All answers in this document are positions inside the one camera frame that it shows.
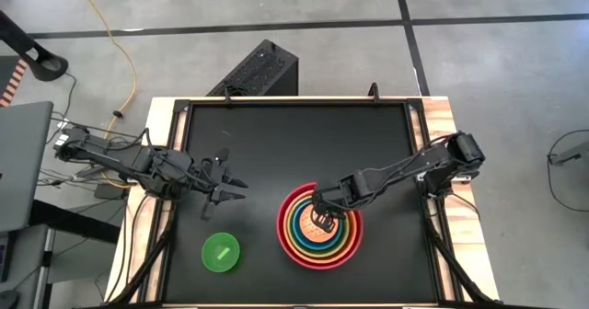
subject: black box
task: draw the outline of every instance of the black box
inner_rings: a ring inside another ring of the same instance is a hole
[[[264,40],[207,97],[297,96],[298,57]]]

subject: green bowl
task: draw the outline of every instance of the green bowl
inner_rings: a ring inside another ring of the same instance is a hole
[[[202,245],[202,263],[212,272],[226,272],[239,259],[239,243],[228,233],[211,235]]]

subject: concrete floor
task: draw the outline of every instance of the concrete floor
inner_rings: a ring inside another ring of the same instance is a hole
[[[96,2],[113,29],[400,18],[397,0]],[[412,18],[589,13],[589,0],[407,2]],[[102,29],[85,0],[0,0],[0,8],[31,33]],[[474,190],[501,298],[585,307],[589,215],[552,200],[545,156],[563,133],[588,127],[589,21],[416,27],[415,35],[432,95],[450,97],[458,128],[473,132],[488,156]],[[139,132],[152,97],[206,94],[263,39],[300,57],[301,95],[365,95],[373,81],[383,94],[418,94],[402,27],[126,37],[118,41],[137,67],[139,92],[116,130]],[[107,125],[131,89],[121,54],[104,38],[39,42],[67,58],[78,78],[69,118]],[[3,47],[0,54],[11,51]],[[67,77],[41,83],[27,71],[15,103],[49,99],[62,110],[69,86]],[[562,149],[588,137],[572,137]],[[53,159],[50,148],[43,165],[78,169]],[[572,162],[555,169],[553,180],[563,200],[589,209],[586,172],[582,163]],[[67,208],[95,202],[92,193],[73,188],[43,188],[38,197]],[[56,246],[73,240],[60,241]],[[58,262],[56,280],[66,275],[79,280],[58,284],[52,307],[98,304],[93,280],[109,266],[113,251],[88,243],[72,255],[94,263],[68,267]]]

